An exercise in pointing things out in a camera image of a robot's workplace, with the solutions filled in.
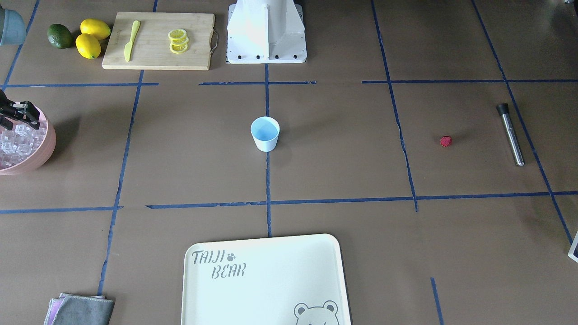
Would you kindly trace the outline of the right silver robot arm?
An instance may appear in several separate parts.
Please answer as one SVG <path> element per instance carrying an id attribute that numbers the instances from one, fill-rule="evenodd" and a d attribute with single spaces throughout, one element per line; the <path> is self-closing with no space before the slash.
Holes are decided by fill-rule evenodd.
<path id="1" fill-rule="evenodd" d="M 27 31 L 23 17 L 11 9 L 0 8 L 0 45 L 22 45 L 25 42 Z"/>

